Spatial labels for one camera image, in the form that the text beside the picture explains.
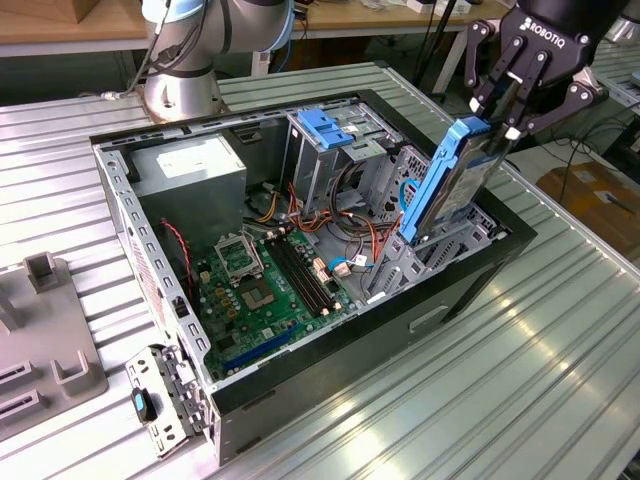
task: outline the blue latch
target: blue latch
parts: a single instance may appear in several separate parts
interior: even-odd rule
[[[298,113],[298,120],[327,150],[349,145],[355,140],[340,129],[334,118],[319,108]]]

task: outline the expansion slot bracket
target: expansion slot bracket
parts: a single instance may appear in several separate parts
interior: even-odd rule
[[[127,362],[126,370],[138,419],[147,426],[159,458],[211,424],[211,406],[178,347],[149,346]]]

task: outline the motherboard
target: motherboard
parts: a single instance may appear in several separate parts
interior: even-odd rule
[[[233,375],[356,310],[338,283],[318,280],[318,257],[304,234],[247,237],[256,259],[234,242],[196,262],[200,322],[212,344],[205,365],[215,379]],[[254,260],[262,274],[230,278],[228,271],[247,268]]]

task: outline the blue drive bay bracket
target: blue drive bay bracket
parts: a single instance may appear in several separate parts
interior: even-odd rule
[[[498,159],[481,151],[490,130],[478,117],[459,119],[449,128],[402,220],[399,231],[407,242],[468,211]]]
[[[298,120],[327,150],[349,145],[355,140],[340,129],[334,118],[319,108],[298,113]]]

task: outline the ram slot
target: ram slot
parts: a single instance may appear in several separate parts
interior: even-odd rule
[[[333,304],[331,298],[286,238],[267,240],[265,247],[313,317],[319,317],[322,310],[329,309]]]

